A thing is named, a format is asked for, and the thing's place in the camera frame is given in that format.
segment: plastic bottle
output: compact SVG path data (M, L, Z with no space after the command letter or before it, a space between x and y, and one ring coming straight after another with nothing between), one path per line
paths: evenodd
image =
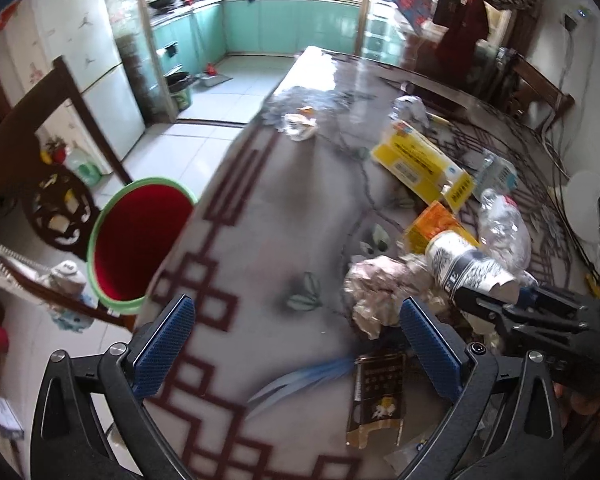
M521 276L531 261L531 238L518 206L491 188L482 192L480 202L480 243L511 274Z
M64 165L67 169L73 171L87 186L95 186L102 178L100 170L89 158L89 155L77 146L72 147L69 151Z

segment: wall socket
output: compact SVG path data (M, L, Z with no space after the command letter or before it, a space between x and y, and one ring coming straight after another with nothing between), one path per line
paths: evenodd
M569 32L573 32L591 17L591 11L584 6L565 9L561 23Z

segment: dining table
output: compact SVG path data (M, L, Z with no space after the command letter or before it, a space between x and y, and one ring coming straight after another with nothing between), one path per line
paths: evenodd
M417 73L308 47L230 146L138 317L138 324L155 318L181 294L194 300L190 337L145 405L196 478L395 478L384 457L448 410L408 364L402 434L374 431L358 449L346 442L352 373L288 382L264 408L252 398L280 377L352 363L368 348L343 280L353 262L408 253L402 234L426 207L370 154L394 100L410 92L438 97L424 99L427 109L453 104L446 115L431 108L446 120L423 133L469 173L484 149L515 166L511 195L532 239L528 272L561 287L582 275L550 200L552 162L530 128ZM303 107L312 108L315 134L294 140L284 116ZM479 207L470 198L458 213L474 235Z

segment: refrigerator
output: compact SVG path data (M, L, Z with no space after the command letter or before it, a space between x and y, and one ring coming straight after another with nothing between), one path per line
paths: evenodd
M104 0L22 0L3 32L24 92L64 56L102 133L122 160L144 132L144 121L126 78ZM46 133L111 169L67 101L44 124Z

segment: wooden chair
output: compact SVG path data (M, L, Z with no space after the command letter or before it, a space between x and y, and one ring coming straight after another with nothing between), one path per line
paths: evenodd
M0 193L19 199L29 224L48 245L86 260L89 237L100 211L91 191L77 176L62 165L42 161L36 130L69 99L114 173L125 185L132 180L84 103L62 57L55 59L53 66L0 123ZM66 219L64 232L49 225L57 216ZM112 316L101 305L98 309L90 308L32 282L8 262L3 263L27 292L74 312L119 326L132 326L131 316Z
M520 85L517 90L506 96L501 109L519 120L524 119L531 103L546 103L551 109L555 109L555 116L548 124L548 127L551 127L574 104L571 95L561 93L553 83L520 54L515 53L513 55L509 63L509 73L515 74L520 79ZM534 127L534 130L539 134L550 118L551 115L545 117Z

